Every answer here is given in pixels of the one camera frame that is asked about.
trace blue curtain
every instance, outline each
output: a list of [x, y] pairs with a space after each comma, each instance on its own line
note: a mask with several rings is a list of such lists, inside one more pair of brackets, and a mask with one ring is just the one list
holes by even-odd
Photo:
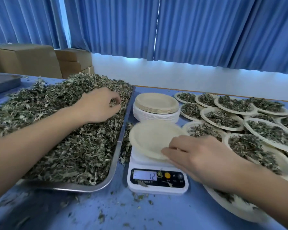
[[230, 67], [288, 73], [288, 0], [257, 0]]
[[71, 45], [152, 60], [159, 0], [65, 0]]
[[154, 60], [227, 67], [255, 0], [160, 0]]
[[0, 0], [0, 43], [66, 48], [58, 0]]

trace scale control panel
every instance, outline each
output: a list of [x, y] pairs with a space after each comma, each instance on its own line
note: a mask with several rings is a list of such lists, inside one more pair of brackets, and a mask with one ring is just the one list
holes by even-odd
[[132, 169], [130, 181], [138, 184], [138, 180], [146, 185], [184, 188], [185, 181], [182, 172], [165, 170]]

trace orange round button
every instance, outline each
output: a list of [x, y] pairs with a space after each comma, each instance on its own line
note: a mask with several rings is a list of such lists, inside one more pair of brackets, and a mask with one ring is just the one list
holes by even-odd
[[170, 173], [165, 173], [164, 176], [165, 176], [166, 178], [170, 178], [170, 177], [171, 177]]

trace blue tablecloth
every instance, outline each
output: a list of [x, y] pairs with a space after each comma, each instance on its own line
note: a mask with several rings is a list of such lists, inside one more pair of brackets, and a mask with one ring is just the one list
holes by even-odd
[[[30, 87], [35, 80], [36, 77], [23, 78], [22, 87]], [[45, 80], [50, 84], [61, 81]], [[178, 91], [136, 88], [137, 94], [144, 92], [173, 96]], [[0, 103], [5, 100], [4, 93], [0, 94]], [[130, 121], [135, 121], [132, 112]], [[182, 126], [188, 121], [181, 118], [178, 124]], [[118, 164], [112, 182], [92, 194], [24, 190], [15, 186], [0, 198], [0, 229], [15, 229], [24, 219], [27, 221], [19, 229], [285, 229], [273, 219], [259, 225], [234, 216], [217, 204], [201, 184], [191, 179], [189, 190], [182, 196], [149, 195], [136, 202], [127, 187], [127, 170], [127, 166]], [[98, 219], [100, 212], [105, 215], [102, 223]]]

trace white wall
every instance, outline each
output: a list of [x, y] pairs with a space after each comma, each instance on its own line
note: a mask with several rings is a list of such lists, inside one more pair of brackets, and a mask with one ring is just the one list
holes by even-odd
[[132, 85], [288, 100], [288, 74], [92, 54], [95, 73]]

